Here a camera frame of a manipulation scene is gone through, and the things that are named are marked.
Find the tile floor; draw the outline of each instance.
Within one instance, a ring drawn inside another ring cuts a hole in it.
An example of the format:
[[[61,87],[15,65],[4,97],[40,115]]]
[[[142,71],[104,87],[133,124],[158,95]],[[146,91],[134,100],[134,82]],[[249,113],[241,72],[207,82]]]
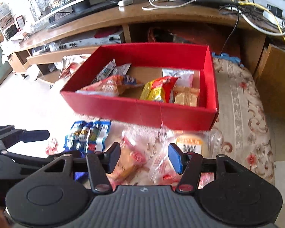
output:
[[[62,97],[59,87],[52,89],[40,81],[22,80],[20,76],[11,74],[0,86],[0,125],[15,125],[16,128],[47,129],[55,136],[64,137],[76,116]],[[273,152],[276,161],[285,160],[285,119],[267,116],[271,132]],[[45,155],[44,144],[17,144],[10,151],[18,152],[25,148],[27,155]],[[276,224],[285,228],[285,204],[277,218]]]

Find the circular cover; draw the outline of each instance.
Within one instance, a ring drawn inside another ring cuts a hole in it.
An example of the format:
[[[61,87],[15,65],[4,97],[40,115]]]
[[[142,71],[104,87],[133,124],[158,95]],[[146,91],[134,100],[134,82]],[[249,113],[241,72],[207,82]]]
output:
[[[202,207],[214,218],[234,226],[256,226],[277,218],[279,191],[252,174],[227,174],[200,191]]]
[[[11,217],[27,226],[53,226],[80,215],[89,201],[85,187],[61,173],[28,177],[6,195]]]

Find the yellow and red snack bag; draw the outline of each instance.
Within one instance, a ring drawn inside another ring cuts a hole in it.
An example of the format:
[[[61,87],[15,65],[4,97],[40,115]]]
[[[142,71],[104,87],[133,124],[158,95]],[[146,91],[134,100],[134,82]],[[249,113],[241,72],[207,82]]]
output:
[[[142,91],[140,99],[162,103],[172,103],[173,87],[177,79],[177,77],[166,76],[148,82]]]

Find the patterned fabric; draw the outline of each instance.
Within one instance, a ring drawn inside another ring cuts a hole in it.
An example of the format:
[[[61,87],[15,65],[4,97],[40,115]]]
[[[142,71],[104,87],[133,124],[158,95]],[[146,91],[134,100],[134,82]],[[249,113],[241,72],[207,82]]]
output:
[[[226,154],[274,184],[270,134],[252,75],[230,61],[213,61],[220,109],[213,129],[223,135],[217,153]]]

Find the cardboard box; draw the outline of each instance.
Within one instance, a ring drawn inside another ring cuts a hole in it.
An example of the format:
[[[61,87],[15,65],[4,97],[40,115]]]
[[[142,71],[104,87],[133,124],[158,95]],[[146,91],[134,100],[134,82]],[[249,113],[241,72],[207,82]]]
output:
[[[139,100],[142,88],[129,89],[122,97],[75,93],[89,85],[115,58],[117,66],[132,63],[128,74],[146,83],[162,77],[162,68],[200,71],[199,107]],[[132,43],[100,46],[61,90],[79,114],[160,128],[209,130],[219,112],[212,56],[207,46],[174,43]]]

